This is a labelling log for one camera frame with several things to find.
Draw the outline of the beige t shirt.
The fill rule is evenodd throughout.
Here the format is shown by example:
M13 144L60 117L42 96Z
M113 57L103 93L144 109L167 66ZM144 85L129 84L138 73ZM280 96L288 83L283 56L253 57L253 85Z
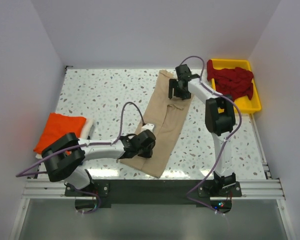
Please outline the beige t shirt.
M168 97L169 80L174 75L160 70L154 91L143 115L146 123L154 124L155 146L151 158L135 156L120 163L152 177L161 177L179 139L192 99Z

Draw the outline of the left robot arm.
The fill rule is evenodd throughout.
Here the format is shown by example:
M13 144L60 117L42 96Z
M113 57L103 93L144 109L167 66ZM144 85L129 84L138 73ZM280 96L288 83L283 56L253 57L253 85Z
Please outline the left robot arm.
M45 148L41 155L50 182L65 181L82 196L94 190L92 177L82 167L83 162L98 159L151 158L156 137L149 129L139 134L120 136L113 143L77 138L71 132Z

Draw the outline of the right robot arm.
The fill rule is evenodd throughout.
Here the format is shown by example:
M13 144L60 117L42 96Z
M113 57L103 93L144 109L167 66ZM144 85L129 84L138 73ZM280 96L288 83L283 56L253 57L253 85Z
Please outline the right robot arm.
M232 165L230 138L239 129L236 124L234 101L202 82L202 75L193 74L187 64L175 68L177 78L169 79L168 97L188 100L195 95L205 104L205 127L211 133L215 150L213 180L199 185L211 196L225 196L236 185Z

